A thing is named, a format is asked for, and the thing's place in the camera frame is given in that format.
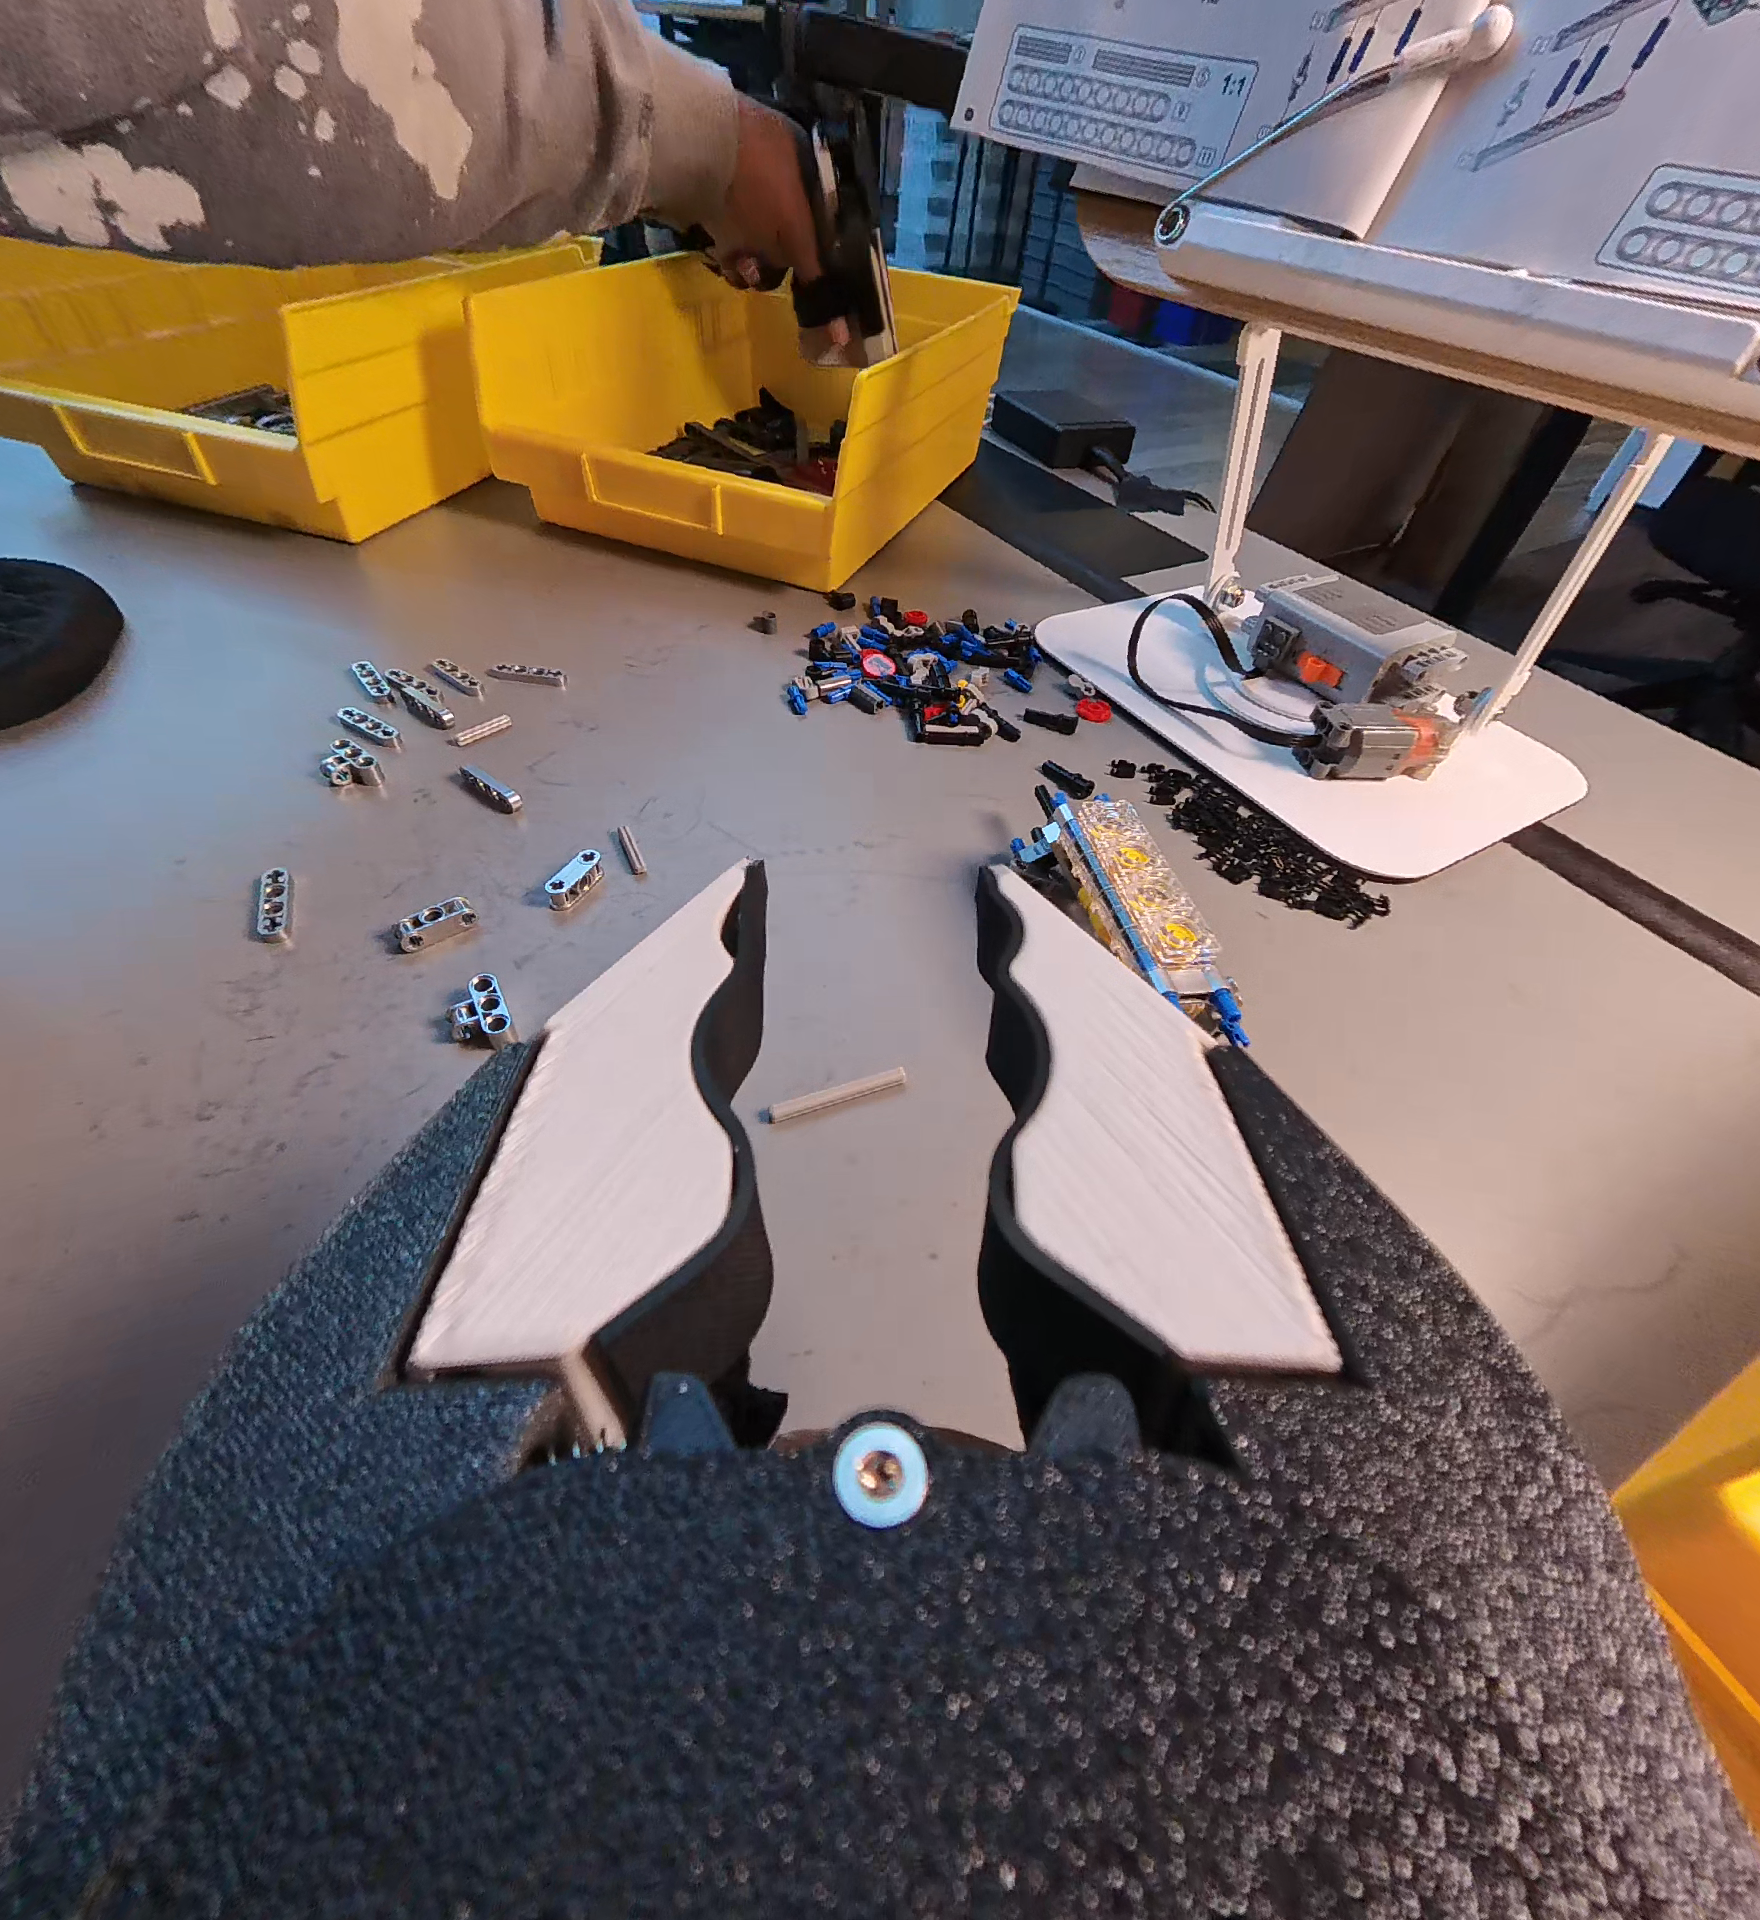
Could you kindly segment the person's left forearm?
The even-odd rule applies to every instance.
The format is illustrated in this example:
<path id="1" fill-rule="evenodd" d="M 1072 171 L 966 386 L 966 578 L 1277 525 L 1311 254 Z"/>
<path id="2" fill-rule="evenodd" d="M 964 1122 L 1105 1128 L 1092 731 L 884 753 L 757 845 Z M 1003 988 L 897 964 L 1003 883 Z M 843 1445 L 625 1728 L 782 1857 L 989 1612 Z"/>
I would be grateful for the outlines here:
<path id="1" fill-rule="evenodd" d="M 628 4 L 0 2 L 0 236 L 287 270 L 724 210 L 727 77 Z"/>

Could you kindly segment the yellow bin with red panels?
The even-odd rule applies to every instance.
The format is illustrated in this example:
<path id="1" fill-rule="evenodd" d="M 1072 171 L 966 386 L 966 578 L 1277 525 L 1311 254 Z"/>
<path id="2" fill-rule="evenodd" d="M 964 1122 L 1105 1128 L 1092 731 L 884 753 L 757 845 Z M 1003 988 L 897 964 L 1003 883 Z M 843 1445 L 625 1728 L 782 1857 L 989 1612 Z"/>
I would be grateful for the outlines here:
<path id="1" fill-rule="evenodd" d="M 560 529 L 795 588 L 837 591 L 972 466 L 1017 290 L 895 269 L 895 355 L 801 357 L 792 297 L 674 254 L 466 303 L 492 472 Z M 829 494 L 658 457 L 761 395 L 816 437 L 843 423 Z"/>

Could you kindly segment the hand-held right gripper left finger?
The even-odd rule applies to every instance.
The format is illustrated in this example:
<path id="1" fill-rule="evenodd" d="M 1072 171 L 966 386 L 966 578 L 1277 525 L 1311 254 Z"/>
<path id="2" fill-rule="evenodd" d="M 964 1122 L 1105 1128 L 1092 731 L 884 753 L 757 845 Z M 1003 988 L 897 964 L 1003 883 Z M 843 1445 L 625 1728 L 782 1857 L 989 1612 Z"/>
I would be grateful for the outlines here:
<path id="1" fill-rule="evenodd" d="M 735 862 L 543 1022 L 436 1256 L 407 1380 L 556 1384 L 589 1452 L 688 1378 L 719 1442 L 771 1442 L 776 1394 L 749 1380 L 771 1248 L 732 1105 L 766 957 L 766 864 Z"/>

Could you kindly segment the black power adapter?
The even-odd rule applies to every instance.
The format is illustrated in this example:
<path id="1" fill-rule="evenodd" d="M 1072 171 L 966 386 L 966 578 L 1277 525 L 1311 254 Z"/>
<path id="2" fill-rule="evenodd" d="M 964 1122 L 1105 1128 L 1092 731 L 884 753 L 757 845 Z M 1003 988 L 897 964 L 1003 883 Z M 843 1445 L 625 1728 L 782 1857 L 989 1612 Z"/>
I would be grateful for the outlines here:
<path id="1" fill-rule="evenodd" d="M 1138 438 L 1131 421 L 1064 391 L 997 391 L 988 426 L 1047 471 L 1123 471 Z"/>

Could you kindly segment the grey desk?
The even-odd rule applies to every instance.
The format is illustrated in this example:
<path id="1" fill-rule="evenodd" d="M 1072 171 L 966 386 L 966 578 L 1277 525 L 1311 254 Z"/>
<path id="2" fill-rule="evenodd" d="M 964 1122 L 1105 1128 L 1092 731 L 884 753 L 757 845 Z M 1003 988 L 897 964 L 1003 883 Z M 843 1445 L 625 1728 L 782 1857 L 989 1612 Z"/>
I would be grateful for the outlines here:
<path id="1" fill-rule="evenodd" d="M 0 1822 L 183 1408 L 475 1069 L 449 998 L 494 971 L 532 1034 L 740 858 L 768 877 L 741 1102 L 776 1286 L 752 1374 L 794 1427 L 877 1404 L 1017 1436 L 973 1292 L 1008 1115 L 973 877 L 1033 826 L 1044 759 L 1099 778 L 1157 742 L 924 749 L 890 716 L 794 716 L 816 596 L 565 537 L 498 484 L 354 546 L 76 493 L 0 440 L 0 556 L 76 566 L 125 620 L 84 698 L 0 735 Z M 355 660 L 451 660 L 481 684 L 441 691 L 457 725 L 511 725 L 451 746 L 365 698 Z M 340 709 L 396 726 L 379 787 L 324 785 Z M 520 810 L 461 791 L 464 763 Z M 1760 1351 L 1760 996 L 1508 846 L 1346 928 L 1161 845 L 1252 1057 L 1625 1479 Z M 556 912 L 541 887 L 582 851 L 604 880 Z M 291 936 L 264 945 L 278 867 Z M 447 899 L 477 928 L 397 955 L 396 922 Z M 763 1121 L 890 1069 L 906 1088 Z"/>

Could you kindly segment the stack of grey crates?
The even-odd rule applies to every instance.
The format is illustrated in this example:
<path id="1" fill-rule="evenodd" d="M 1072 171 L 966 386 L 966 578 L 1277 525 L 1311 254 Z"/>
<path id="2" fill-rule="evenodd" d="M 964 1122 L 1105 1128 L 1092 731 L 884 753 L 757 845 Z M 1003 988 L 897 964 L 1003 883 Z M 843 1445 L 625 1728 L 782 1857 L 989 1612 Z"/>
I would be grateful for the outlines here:
<path id="1" fill-rule="evenodd" d="M 1075 168 L 954 133 L 929 108 L 885 108 L 885 250 L 894 269 L 1000 282 L 1023 306 L 1086 325 L 1105 281 L 1078 222 Z"/>

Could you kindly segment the grey motor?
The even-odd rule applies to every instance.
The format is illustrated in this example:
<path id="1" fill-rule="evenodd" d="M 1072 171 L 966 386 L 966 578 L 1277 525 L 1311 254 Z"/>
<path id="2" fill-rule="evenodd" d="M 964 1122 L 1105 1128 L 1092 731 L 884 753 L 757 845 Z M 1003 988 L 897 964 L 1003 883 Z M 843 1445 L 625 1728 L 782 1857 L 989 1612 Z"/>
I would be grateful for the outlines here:
<path id="1" fill-rule="evenodd" d="M 1323 702 L 1291 754 L 1314 780 L 1428 780 L 1462 733 L 1462 720 L 1437 707 Z"/>

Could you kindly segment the pile of small coloured connectors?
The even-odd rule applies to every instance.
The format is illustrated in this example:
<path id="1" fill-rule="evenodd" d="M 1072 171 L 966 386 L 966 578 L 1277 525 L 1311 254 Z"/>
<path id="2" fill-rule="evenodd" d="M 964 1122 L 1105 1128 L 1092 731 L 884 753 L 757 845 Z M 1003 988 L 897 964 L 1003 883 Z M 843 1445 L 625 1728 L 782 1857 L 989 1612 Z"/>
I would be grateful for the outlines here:
<path id="1" fill-rule="evenodd" d="M 1040 647 L 1029 622 L 985 622 L 972 609 L 935 618 L 884 595 L 857 606 L 850 592 L 832 592 L 827 604 L 832 616 L 808 628 L 800 668 L 779 688 L 792 714 L 892 714 L 921 749 L 1020 742 L 1000 697 L 1033 691 Z"/>

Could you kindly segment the black mesh pad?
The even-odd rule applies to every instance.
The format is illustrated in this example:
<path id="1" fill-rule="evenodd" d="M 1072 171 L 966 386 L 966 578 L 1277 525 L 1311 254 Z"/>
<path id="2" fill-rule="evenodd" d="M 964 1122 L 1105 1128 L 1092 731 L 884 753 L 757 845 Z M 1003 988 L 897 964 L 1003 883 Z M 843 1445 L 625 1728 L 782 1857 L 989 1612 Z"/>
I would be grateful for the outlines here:
<path id="1" fill-rule="evenodd" d="M 0 733 L 63 709 L 124 636 L 124 613 L 76 568 L 0 559 Z"/>

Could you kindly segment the transparent engine block assembly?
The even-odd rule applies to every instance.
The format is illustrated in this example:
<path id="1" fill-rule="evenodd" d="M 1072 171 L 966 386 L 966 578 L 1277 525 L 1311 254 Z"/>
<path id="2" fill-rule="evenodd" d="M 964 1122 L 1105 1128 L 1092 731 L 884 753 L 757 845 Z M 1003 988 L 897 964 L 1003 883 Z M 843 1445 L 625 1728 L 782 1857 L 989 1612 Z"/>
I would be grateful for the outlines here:
<path id="1" fill-rule="evenodd" d="M 1040 823 L 1010 845 L 1014 869 L 1086 928 L 1155 996 L 1217 1045 L 1250 1048 L 1220 940 L 1131 802 L 1035 787 Z"/>

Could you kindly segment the heap of dark building pieces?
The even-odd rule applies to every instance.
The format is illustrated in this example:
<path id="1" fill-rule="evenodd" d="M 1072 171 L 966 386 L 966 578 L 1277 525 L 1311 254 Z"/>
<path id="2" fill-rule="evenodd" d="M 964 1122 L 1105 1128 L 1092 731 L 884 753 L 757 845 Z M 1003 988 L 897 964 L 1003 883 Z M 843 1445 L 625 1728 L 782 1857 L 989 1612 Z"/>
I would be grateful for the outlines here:
<path id="1" fill-rule="evenodd" d="M 752 407 L 711 423 L 684 423 L 674 438 L 651 448 L 651 457 L 825 499 L 837 484 L 846 435 L 843 418 L 814 430 L 768 388 L 760 388 Z"/>

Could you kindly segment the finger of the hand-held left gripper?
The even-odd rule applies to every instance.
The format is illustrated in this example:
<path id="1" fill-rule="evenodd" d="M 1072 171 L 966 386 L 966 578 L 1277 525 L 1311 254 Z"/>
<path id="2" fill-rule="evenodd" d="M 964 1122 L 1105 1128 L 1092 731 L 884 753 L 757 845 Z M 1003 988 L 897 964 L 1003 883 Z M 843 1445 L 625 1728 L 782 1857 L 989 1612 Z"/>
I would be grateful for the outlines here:
<path id="1" fill-rule="evenodd" d="M 877 367 L 900 351 L 869 115 L 835 101 L 816 118 L 816 361 Z"/>

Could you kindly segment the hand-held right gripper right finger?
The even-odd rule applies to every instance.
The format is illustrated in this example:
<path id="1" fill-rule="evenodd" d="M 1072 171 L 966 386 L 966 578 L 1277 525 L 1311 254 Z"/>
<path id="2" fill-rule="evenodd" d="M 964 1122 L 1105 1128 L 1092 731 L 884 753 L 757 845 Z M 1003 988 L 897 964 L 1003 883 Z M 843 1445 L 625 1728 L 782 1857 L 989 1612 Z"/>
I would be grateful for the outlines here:
<path id="1" fill-rule="evenodd" d="M 1220 1454 L 1208 1380 L 1338 1380 L 1346 1355 L 1216 1047 L 1010 869 L 981 869 L 973 901 L 1010 1109 L 977 1295 L 1022 1435 L 1104 1378 L 1147 1447 Z"/>

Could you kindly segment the black office chair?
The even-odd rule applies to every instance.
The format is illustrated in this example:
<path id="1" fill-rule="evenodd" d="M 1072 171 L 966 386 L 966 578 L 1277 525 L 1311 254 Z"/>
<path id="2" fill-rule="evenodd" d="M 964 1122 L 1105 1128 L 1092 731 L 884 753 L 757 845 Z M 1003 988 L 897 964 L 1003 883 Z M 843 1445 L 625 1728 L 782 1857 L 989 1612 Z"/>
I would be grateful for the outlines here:
<path id="1" fill-rule="evenodd" d="M 1648 540 L 1680 575 L 1635 585 L 1640 609 L 1680 604 L 1725 620 L 1731 642 L 1712 660 L 1680 666 L 1641 654 L 1557 649 L 1552 671 L 1604 680 L 1619 709 L 1659 716 L 1669 728 L 1733 759 L 1760 738 L 1760 463 L 1738 460 L 1716 476 L 1703 450 L 1653 512 Z"/>

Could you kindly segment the pile of small black pins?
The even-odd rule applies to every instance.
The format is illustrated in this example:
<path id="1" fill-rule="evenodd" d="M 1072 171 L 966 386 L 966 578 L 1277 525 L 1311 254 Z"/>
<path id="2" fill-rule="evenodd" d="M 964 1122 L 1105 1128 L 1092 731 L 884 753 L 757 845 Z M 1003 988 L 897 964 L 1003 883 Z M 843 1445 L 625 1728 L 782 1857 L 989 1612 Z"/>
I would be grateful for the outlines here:
<path id="1" fill-rule="evenodd" d="M 1227 887 L 1252 887 L 1280 906 L 1363 928 L 1392 912 L 1366 877 L 1315 851 L 1293 829 L 1252 806 L 1224 780 L 1161 763 L 1140 770 L 1146 798 L 1195 845 L 1195 858 Z"/>

